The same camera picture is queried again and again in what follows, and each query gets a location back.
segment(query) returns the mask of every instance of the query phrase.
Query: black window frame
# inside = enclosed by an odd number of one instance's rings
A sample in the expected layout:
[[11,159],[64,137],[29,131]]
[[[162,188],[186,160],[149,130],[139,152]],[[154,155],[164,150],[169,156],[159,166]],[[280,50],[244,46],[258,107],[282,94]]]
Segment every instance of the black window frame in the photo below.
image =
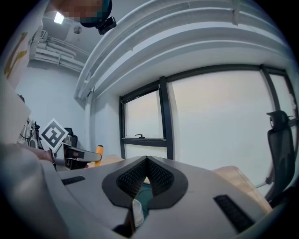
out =
[[[152,92],[159,91],[161,116],[162,116],[162,128],[163,138],[161,139],[138,139],[138,138],[126,138],[125,135],[125,104],[145,96]],[[125,144],[143,145],[151,147],[163,147],[167,148],[167,158],[173,160],[173,138],[172,138],[172,122],[171,122],[171,110],[170,102],[168,98],[168,91],[165,77],[161,77],[159,80],[140,87],[124,96],[120,96],[120,142],[121,142],[121,157],[126,158]]]
[[[121,140],[121,156],[125,158],[125,149],[124,144],[135,144],[135,145],[144,145],[144,146],[155,146],[155,147],[167,147],[167,158],[173,159],[173,136],[172,136],[172,122],[171,122],[171,108],[170,101],[168,97],[167,91],[167,83],[181,80],[183,78],[198,76],[202,74],[215,73],[215,72],[223,72],[223,71],[235,71],[235,70],[253,70],[259,71],[262,73],[267,88],[269,91],[270,98],[272,100],[274,110],[280,110],[280,104],[277,92],[275,90],[273,81],[271,79],[271,75],[283,76],[288,87],[289,93],[292,95],[294,99],[294,103],[296,104],[295,109],[295,118],[289,121],[289,126],[298,126],[299,116],[298,116],[298,104],[296,100],[296,96],[294,93],[294,89],[290,82],[290,79],[284,69],[279,69],[272,66],[266,66],[264,64],[254,65],[254,64],[223,64],[223,65],[214,65],[214,66],[206,66],[200,67],[192,70],[183,71],[177,74],[173,74],[170,76],[162,76],[159,80],[154,81],[150,84],[147,84],[141,88],[138,88],[135,91],[132,91],[129,94],[126,94],[120,97],[120,140]],[[163,139],[128,139],[125,138],[124,126],[124,104],[134,100],[138,97],[144,96],[148,93],[159,90],[160,93],[160,104],[161,104],[161,113],[162,113],[162,124],[163,124]],[[298,153],[298,145],[299,145],[299,128],[297,128],[296,134],[296,146],[295,146],[295,158],[297,158]]]

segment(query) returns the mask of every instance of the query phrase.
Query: black device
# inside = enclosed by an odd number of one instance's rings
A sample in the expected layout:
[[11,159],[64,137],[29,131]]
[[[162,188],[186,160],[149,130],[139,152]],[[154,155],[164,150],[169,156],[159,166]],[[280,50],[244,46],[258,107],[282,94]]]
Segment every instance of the black device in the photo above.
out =
[[109,17],[112,10],[112,0],[103,0],[103,9],[101,16],[95,18],[82,18],[80,23],[86,28],[97,28],[100,35],[104,35],[107,31],[116,27],[116,20],[114,17]]
[[116,27],[116,20],[114,17],[109,17],[103,21],[102,24],[99,24],[95,28],[99,31],[100,35],[104,35],[107,31]]

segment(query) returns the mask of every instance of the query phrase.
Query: air conditioner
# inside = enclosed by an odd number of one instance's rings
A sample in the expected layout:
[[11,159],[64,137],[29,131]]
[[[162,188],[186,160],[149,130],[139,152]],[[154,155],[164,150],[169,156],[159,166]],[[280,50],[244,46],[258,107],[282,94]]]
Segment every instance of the air conditioner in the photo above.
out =
[[39,37],[39,42],[45,42],[48,38],[48,32],[45,30],[42,30],[41,35]]

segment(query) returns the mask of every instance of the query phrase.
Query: office chair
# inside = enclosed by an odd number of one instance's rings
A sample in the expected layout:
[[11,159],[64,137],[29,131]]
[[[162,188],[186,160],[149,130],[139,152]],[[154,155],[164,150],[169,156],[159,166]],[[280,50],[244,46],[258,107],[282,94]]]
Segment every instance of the office chair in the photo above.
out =
[[272,155],[274,185],[265,196],[269,202],[281,194],[293,179],[295,151],[289,118],[284,111],[267,113],[272,129],[268,131],[268,143]]

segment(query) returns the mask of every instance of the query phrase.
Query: black slot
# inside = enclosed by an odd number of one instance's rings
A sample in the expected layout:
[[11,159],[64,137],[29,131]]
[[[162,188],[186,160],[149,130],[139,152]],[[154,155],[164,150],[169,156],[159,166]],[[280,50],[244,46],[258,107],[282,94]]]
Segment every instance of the black slot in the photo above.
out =
[[254,224],[254,222],[229,196],[219,195],[214,197],[214,200],[239,233],[245,231]]
[[80,182],[80,181],[83,181],[83,180],[85,180],[85,178],[83,176],[77,176],[77,177],[62,179],[61,181],[64,185],[68,185],[68,184]]

